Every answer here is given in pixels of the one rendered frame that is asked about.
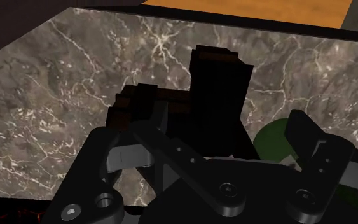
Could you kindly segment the green round plate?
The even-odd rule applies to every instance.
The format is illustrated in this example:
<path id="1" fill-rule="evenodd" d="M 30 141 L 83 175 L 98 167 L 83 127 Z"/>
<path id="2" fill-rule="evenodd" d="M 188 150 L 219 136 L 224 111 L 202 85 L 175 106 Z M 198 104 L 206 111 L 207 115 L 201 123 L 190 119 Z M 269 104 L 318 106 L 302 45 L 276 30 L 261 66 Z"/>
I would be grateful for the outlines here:
<path id="1" fill-rule="evenodd" d="M 271 160 L 287 165 L 297 171 L 304 166 L 296 152 L 285 138 L 285 129 L 288 119 L 281 118 L 265 125 L 254 138 L 253 145 L 262 160 Z M 358 190 L 344 185 L 338 185 L 335 195 L 358 211 Z"/>

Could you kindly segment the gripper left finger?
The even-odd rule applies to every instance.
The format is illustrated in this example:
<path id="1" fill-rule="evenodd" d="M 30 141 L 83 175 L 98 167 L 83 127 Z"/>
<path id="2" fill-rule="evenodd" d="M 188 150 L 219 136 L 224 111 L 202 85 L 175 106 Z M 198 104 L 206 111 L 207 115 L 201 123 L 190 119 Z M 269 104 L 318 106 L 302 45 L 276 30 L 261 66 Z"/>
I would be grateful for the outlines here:
<path id="1" fill-rule="evenodd" d="M 132 122 L 127 131 L 91 131 L 57 190 L 41 224 L 190 224 L 200 219 L 235 217 L 246 194 L 238 181 L 208 177 L 206 160 L 179 139 L 165 135 L 168 104 L 154 103 L 150 120 Z M 162 192 L 140 215 L 124 210 L 123 197 L 108 183 L 112 170 L 152 165 L 171 171 L 172 184 L 156 175 Z"/>

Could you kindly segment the black and brown blocky object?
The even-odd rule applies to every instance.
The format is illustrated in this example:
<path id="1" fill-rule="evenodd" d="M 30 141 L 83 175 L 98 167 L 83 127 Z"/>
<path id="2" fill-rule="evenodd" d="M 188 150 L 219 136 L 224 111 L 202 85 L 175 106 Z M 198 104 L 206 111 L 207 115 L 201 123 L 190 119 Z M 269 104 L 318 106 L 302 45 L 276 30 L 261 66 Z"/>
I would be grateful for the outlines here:
<path id="1" fill-rule="evenodd" d="M 167 102 L 167 131 L 204 157 L 258 159 L 240 115 L 253 66 L 227 48 L 198 45 L 191 51 L 189 90 L 139 83 L 125 85 L 108 108 L 106 126 L 125 130 L 151 118 L 158 101 Z"/>

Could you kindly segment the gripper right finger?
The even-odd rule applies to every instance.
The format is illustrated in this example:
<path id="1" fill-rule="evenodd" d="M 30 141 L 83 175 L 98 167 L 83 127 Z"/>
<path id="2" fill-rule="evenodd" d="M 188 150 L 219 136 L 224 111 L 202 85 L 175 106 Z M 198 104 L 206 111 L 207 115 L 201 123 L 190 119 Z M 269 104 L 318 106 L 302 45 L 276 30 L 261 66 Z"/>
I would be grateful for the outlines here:
<path id="1" fill-rule="evenodd" d="M 338 185 L 358 190 L 358 149 L 349 140 L 324 132 L 297 109 L 289 114 L 285 138 L 302 163 L 289 192 L 287 213 L 301 224 L 318 224 Z"/>

